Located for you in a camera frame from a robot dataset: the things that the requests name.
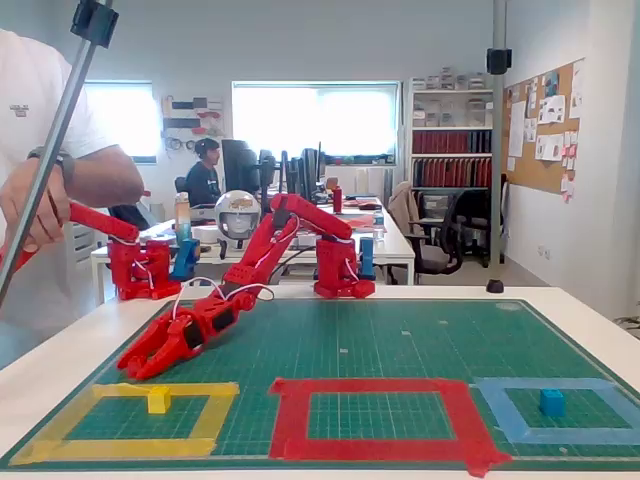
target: green cutting mat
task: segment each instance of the green cutting mat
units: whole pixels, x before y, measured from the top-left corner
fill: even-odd
[[[216,345],[147,383],[237,382],[236,397],[205,460],[42,462],[10,467],[9,460],[80,389],[128,379],[115,368],[125,345],[56,407],[2,459],[4,470],[129,468],[335,467],[268,459],[278,396],[276,377],[442,377],[469,383],[497,447],[514,457],[504,469],[640,469],[640,445],[510,444],[477,388],[479,377],[600,378],[637,402],[637,394],[525,302],[478,300],[275,300],[241,316]],[[543,417],[537,390],[508,390],[530,427],[611,427],[626,423],[590,391],[566,391],[567,416]],[[67,439],[185,438],[205,397],[174,398],[169,413],[150,416],[144,399],[103,398]],[[438,393],[317,394],[310,438],[454,438]],[[383,468],[391,465],[339,465]],[[406,464],[395,468],[455,468]]]

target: dark hair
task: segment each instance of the dark hair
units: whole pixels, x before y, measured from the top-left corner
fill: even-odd
[[[203,138],[196,142],[196,145],[193,147],[193,151],[196,152],[198,157],[204,159],[207,156],[208,150],[216,150],[217,148],[220,148],[220,144],[213,138]]]

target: white helmet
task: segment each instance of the white helmet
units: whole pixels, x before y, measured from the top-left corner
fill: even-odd
[[[218,229],[231,240],[246,240],[260,221],[260,204],[250,193],[232,190],[216,202],[214,216]]]

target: person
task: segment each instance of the person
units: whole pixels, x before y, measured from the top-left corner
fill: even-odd
[[[215,205],[221,195],[216,172],[220,144],[211,138],[203,138],[196,142],[194,151],[200,160],[191,167],[185,179],[189,205]]]
[[[0,29],[0,241],[15,233],[71,67],[53,48]],[[76,318],[63,225],[70,200],[90,207],[136,203],[144,187],[129,156],[97,125],[84,91],[37,208],[0,320],[43,340]]]

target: white t-shirt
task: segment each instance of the white t-shirt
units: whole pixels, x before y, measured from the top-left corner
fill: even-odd
[[[71,67],[53,48],[0,29],[0,185],[29,152],[44,145]],[[85,92],[62,148],[76,159],[114,142],[100,132]],[[0,241],[6,221],[0,215]],[[13,276],[0,320],[53,335],[77,316],[64,244],[41,249]]]

